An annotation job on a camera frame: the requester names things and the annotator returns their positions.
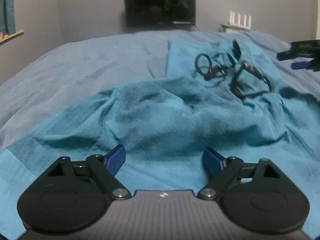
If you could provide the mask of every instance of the wire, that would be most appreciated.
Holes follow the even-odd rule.
[[[199,28],[198,28],[198,26],[197,25],[194,25],[197,29],[198,29],[198,31],[201,31]]]

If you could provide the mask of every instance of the window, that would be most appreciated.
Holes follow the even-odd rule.
[[[0,0],[0,36],[16,32],[14,23],[14,0]]]

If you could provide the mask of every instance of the white logo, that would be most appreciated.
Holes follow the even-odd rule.
[[[168,194],[168,193],[165,193],[165,192],[162,192],[159,196],[160,196],[160,197],[167,197],[167,196],[169,196],[169,194]]]

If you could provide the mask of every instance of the black flat screen tv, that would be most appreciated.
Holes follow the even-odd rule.
[[[196,24],[196,0],[124,0],[127,27]]]

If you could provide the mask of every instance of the window sill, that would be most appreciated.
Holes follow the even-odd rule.
[[[13,37],[18,36],[18,35],[20,35],[22,33],[24,33],[24,30],[17,31],[17,32],[15,32],[13,34],[10,34],[10,35],[6,36],[6,37],[0,37],[0,43],[4,42],[4,41],[7,41],[9,39],[12,39]]]

